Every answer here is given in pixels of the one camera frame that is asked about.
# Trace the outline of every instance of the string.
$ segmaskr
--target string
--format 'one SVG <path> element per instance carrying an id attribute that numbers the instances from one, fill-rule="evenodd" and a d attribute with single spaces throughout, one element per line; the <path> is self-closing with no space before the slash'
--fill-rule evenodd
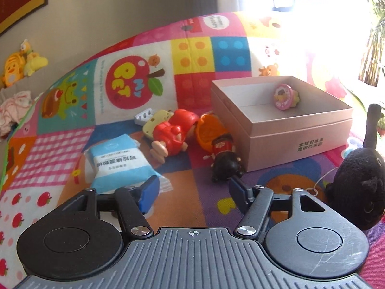
<path id="1" fill-rule="evenodd" d="M 313 188 L 307 188 L 307 189 L 305 189 L 305 190 L 308 191 L 308 192 L 309 192 L 309 190 L 315 191 L 315 194 L 314 194 L 313 196 L 316 197 L 316 196 L 318 195 L 318 190 L 317 190 L 315 187 L 317 187 L 318 183 L 319 183 L 325 176 L 327 176 L 328 174 L 330 174 L 333 170 L 336 170 L 337 168 L 339 168 L 339 166 L 338 166 L 338 167 L 334 167 L 333 169 L 329 170 L 325 175 L 323 175 L 320 179 L 317 180 L 317 182 L 314 184 Z"/>

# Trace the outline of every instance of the blue package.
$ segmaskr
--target blue package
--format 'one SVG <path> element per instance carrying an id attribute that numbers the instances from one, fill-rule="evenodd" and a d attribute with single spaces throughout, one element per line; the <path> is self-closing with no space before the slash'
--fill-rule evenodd
<path id="1" fill-rule="evenodd" d="M 138 146 L 137 141 L 125 134 L 88 150 L 89 160 L 97 172 L 92 187 L 98 193 L 140 186 L 152 175 L 164 178 L 153 169 Z"/>

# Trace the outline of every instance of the open box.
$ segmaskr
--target open box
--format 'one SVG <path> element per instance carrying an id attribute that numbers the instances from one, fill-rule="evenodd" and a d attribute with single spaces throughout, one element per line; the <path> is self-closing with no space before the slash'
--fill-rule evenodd
<path id="1" fill-rule="evenodd" d="M 278 84 L 299 92 L 286 111 L 273 102 Z M 247 171 L 306 158 L 346 144 L 353 109 L 331 94 L 292 76 L 215 80 L 211 103 L 234 138 Z"/>

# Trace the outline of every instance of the white plastic toy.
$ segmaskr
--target white plastic toy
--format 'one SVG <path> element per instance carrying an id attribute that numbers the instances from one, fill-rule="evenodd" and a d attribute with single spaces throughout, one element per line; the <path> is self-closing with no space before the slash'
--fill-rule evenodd
<path id="1" fill-rule="evenodd" d="M 153 109 L 144 110 L 143 112 L 135 115 L 134 123 L 140 126 L 144 126 L 146 122 L 148 122 L 150 118 L 153 117 L 153 114 Z"/>

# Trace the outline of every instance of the pink cloth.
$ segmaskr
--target pink cloth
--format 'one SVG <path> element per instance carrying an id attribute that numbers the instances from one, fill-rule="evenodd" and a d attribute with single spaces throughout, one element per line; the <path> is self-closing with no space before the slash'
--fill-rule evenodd
<path id="1" fill-rule="evenodd" d="M 20 91 L 0 106 L 0 136 L 11 131 L 14 123 L 20 123 L 32 105 L 31 92 Z"/>

